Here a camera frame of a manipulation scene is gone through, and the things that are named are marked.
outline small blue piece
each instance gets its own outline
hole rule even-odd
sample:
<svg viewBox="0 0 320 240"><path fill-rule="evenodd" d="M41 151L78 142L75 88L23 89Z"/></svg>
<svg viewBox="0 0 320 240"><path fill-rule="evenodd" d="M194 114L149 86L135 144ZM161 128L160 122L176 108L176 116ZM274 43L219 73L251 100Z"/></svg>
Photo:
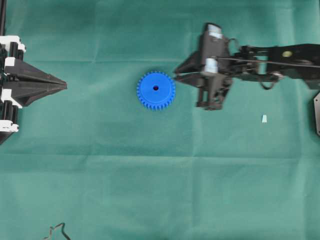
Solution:
<svg viewBox="0 0 320 240"><path fill-rule="evenodd" d="M140 79L136 94L146 108L162 110L173 102L176 96L176 84L164 72L153 71Z"/></svg>

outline black metal plate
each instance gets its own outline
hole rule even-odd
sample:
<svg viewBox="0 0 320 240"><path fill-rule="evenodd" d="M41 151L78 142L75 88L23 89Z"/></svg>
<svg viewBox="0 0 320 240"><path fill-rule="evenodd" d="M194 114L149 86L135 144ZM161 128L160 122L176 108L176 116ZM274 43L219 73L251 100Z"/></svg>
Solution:
<svg viewBox="0 0 320 240"><path fill-rule="evenodd" d="M316 133L320 136L320 92L313 99L314 102L314 114L315 114L315 124Z"/></svg>

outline black cable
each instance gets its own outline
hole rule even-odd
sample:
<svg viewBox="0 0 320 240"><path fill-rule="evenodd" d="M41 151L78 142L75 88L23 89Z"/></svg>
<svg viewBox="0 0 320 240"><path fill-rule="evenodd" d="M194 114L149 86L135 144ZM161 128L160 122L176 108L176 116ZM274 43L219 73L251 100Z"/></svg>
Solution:
<svg viewBox="0 0 320 240"><path fill-rule="evenodd" d="M1 0L0 6L0 36L5 35L6 31L6 6L7 0Z"/></svg>
<svg viewBox="0 0 320 240"><path fill-rule="evenodd" d="M57 228L59 228L59 227L61 227L61 233L62 233L62 235L65 237L65 239L71 240L70 237L65 233L65 225L66 225L66 224L63 222L63 223L58 224L58 225L55 226L55 227L52 227L52 226L51 226L51 227L50 227L49 236L43 238L43 240L51 240L51 239L52 239L52 233L53 233Z"/></svg>
<svg viewBox="0 0 320 240"><path fill-rule="evenodd" d="M306 68L320 69L320 66L318 66L318 65L285 63L285 62L279 62L279 61L249 60L249 59L241 59L241 58L235 58L235 57L222 57L222 56L213 56L212 58L213 59L221 59L221 60L249 62L249 63L275 64L275 65L283 65L283 66L291 66L291 67L306 67Z"/></svg>
<svg viewBox="0 0 320 240"><path fill-rule="evenodd" d="M230 47L230 42L231 42L231 41L234 41L235 48L236 48L238 51L240 51L241 49L240 49L240 44L239 44L238 39L236 39L236 38L230 38L229 41L228 41L228 47Z"/></svg>
<svg viewBox="0 0 320 240"><path fill-rule="evenodd" d="M260 86L261 86L264 90L270 90L270 89L273 89L273 88L274 88L274 86L275 86L275 85L276 85L276 83L277 83L277 81L276 81L276 80L274 80L274 81L272 81L272 82L271 82L271 85L270 85L270 86L266 86L266 85L264 85L264 83L263 83L263 81L262 81L261 77L259 77L259 76L257 76L257 75L255 75L255 77L257 78L257 80L258 80L258 82L259 82Z"/></svg>

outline gear teeth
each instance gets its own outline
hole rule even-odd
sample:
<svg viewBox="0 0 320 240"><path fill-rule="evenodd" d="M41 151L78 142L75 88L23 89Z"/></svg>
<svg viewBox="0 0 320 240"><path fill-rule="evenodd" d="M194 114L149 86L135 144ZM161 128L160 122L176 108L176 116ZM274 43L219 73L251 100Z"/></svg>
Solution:
<svg viewBox="0 0 320 240"><path fill-rule="evenodd" d="M145 99L144 94L142 93L142 90L141 90L142 82L144 81L144 79L147 76L149 76L151 74L163 75L163 77L165 77L165 78L167 78L167 80L169 80L167 86L171 87L171 95L169 97L165 98L162 102L160 102L158 104L151 103L147 99ZM144 74L143 77L141 77L139 79L139 81L137 83L137 87L136 87L136 95L137 95L139 101L141 102L141 104L144 105L144 107L146 107L147 109L149 109L151 111L162 111L165 108L167 108L169 105L171 105L173 100L175 99L175 97L176 97L176 84L168 74L161 72L161 71L152 70L152 71Z"/></svg>

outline green cloth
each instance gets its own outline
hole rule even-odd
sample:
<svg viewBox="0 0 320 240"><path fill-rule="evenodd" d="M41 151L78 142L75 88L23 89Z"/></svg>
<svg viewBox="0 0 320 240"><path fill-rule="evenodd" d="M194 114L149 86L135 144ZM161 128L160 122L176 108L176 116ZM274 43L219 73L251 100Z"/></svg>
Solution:
<svg viewBox="0 0 320 240"><path fill-rule="evenodd" d="M7 5L24 60L68 90L23 109L0 147L0 239L40 240L60 222L72 240L320 238L317 91L235 79L220 111L179 83L164 111L136 96L148 71L172 76L206 22L241 45L320 44L318 0Z"/></svg>

